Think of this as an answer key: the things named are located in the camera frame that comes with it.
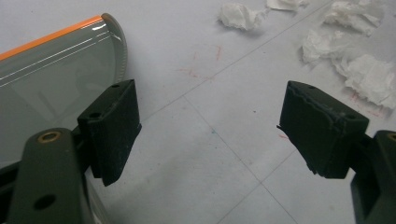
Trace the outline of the white table cover board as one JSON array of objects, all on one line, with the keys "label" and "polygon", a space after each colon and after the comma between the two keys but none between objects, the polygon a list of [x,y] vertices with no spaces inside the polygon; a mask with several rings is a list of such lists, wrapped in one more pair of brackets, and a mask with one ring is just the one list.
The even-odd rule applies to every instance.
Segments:
[{"label": "white table cover board", "polygon": [[265,0],[0,0],[0,52],[109,13],[128,43],[142,131],[121,179],[99,187],[120,224],[355,224],[347,180],[312,174],[278,129],[286,85],[321,88],[396,131],[396,111],[347,88],[302,44],[326,31],[336,0],[269,10],[243,32],[218,21],[222,5]]}]

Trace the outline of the grey dustpan with orange edge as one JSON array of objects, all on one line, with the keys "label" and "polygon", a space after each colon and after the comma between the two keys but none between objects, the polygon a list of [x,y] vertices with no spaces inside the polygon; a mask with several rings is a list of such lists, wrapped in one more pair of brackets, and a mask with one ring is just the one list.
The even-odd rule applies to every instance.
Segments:
[{"label": "grey dustpan with orange edge", "polygon": [[77,117],[126,73],[127,44],[105,13],[0,54],[0,224],[7,222],[25,142],[51,129],[74,129]]}]

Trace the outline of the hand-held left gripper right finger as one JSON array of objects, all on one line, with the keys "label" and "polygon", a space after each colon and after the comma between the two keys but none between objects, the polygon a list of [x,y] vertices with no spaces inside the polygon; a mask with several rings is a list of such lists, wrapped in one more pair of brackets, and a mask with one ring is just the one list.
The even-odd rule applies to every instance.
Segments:
[{"label": "hand-held left gripper right finger", "polygon": [[368,124],[366,117],[326,92],[302,82],[288,82],[278,128],[314,174],[344,178],[349,151],[363,138]]}]

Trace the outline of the pile of white paper scraps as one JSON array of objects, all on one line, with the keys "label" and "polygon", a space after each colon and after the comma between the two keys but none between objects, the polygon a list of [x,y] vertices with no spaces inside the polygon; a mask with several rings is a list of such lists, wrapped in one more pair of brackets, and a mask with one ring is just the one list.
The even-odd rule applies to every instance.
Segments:
[{"label": "pile of white paper scraps", "polygon": [[[265,0],[266,9],[252,10],[239,3],[225,3],[218,20],[226,27],[251,31],[262,23],[270,9],[294,12],[311,0]],[[381,25],[385,11],[381,0],[336,0],[324,15],[326,24],[338,24],[369,36]],[[359,97],[376,105],[396,108],[396,64],[370,54],[354,57],[347,53],[352,36],[336,30],[330,34],[309,30],[303,40],[303,62],[329,59],[345,85]]]}]

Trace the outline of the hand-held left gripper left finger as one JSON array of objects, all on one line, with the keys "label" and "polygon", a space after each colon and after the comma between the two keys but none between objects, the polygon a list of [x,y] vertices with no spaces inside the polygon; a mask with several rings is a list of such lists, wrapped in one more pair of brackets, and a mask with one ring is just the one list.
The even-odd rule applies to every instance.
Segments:
[{"label": "hand-held left gripper left finger", "polygon": [[134,80],[107,88],[78,117],[78,127],[93,154],[94,177],[105,186],[118,181],[142,128]]}]

